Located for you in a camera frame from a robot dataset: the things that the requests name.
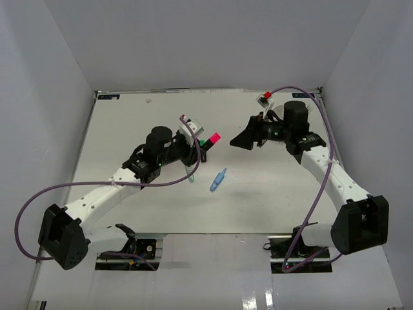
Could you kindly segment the green-capped black highlighter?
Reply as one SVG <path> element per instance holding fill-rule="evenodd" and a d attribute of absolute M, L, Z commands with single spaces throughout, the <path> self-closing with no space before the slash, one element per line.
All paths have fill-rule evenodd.
<path fill-rule="evenodd" d="M 199 146 L 201 149 L 201 163 L 207 162 L 207 152 L 204 150 L 203 145 L 205 144 L 205 140 L 201 139 L 199 141 Z"/>

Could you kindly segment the pink-capped black highlighter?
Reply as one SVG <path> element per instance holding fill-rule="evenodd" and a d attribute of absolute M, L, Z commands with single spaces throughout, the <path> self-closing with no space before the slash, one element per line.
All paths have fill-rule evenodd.
<path fill-rule="evenodd" d="M 219 140 L 221 139 L 221 135 L 218 132 L 215 132 L 211 137 L 205 140 L 205 144 L 203 145 L 204 150 L 207 152 L 210 150 Z"/>

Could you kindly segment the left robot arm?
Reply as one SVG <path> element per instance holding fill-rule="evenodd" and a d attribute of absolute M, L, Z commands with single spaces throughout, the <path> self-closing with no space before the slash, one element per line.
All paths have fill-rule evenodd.
<path fill-rule="evenodd" d="M 102 256 L 131 258 L 138 255 L 137 234 L 122 223 L 104 229 L 94 225 L 123 200 L 145 187 L 157 187 L 155 179 L 162 167 L 180 161 L 195 168 L 213 145 L 199 144 L 203 128 L 189 119 L 173 133 L 164 126 L 154 127 L 130 157 L 106 181 L 95 182 L 95 189 L 60 207 L 48 207 L 43 215 L 38 243 L 64 270 L 79 265 L 89 252 Z"/>

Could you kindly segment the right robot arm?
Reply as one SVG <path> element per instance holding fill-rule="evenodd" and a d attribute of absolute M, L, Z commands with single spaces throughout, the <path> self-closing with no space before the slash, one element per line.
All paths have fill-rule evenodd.
<path fill-rule="evenodd" d="M 276 120 L 270 110 L 250 117 L 230 145 L 252 150 L 266 141 L 282 141 L 287 152 L 319 182 L 337 210 L 331 224 L 308 223 L 303 230 L 296 229 L 298 237 L 291 241 L 296 256 L 307 257 L 315 247 L 334 247 L 348 255 L 387 242 L 388 201 L 382 195 L 371 195 L 330 158 L 325 141 L 310 131 L 308 109 L 302 101 L 286 102 L 281 120 Z"/>

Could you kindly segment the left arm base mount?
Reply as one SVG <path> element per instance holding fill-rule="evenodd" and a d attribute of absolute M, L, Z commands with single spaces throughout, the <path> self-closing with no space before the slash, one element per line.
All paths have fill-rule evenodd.
<path fill-rule="evenodd" d="M 89 234 L 97 254 L 96 270 L 156 271 L 163 254 L 164 234 L 138 234 L 119 223 Z"/>

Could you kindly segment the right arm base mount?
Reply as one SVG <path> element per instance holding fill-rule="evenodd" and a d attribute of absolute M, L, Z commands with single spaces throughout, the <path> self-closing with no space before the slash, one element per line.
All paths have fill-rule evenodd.
<path fill-rule="evenodd" d="M 286 236 L 273 236 L 263 245 L 263 249 L 269 252 L 270 266 L 272 274 L 283 274 L 282 265 L 290 247 L 292 237 Z M 297 264 L 303 262 L 308 257 L 316 254 L 322 250 L 322 247 L 302 247 L 299 249 L 299 243 L 294 247 L 290 258 L 286 263 L 286 270 L 295 267 Z M 310 274 L 310 273 L 331 273 L 332 264 L 330 263 L 331 257 L 329 250 L 323 251 L 319 256 L 313 258 L 310 262 L 306 263 L 303 267 L 292 271 L 297 274 Z"/>

